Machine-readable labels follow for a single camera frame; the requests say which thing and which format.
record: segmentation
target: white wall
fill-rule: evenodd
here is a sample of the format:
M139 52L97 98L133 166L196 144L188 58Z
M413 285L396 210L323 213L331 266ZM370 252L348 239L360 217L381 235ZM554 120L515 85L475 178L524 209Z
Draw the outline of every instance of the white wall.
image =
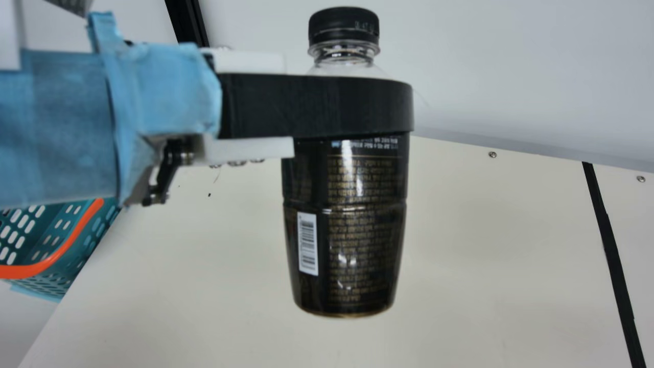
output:
M203 0L210 42L282 51L304 73L307 22L358 5L379 65L427 100L417 132L654 172L654 3L641 0Z

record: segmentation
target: screw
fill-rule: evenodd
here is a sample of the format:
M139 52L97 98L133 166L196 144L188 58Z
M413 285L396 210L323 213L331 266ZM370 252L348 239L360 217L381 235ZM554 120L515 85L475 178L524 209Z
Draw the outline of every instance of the screw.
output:
M247 163L247 161L229 161L227 165L236 168L238 166L243 166Z

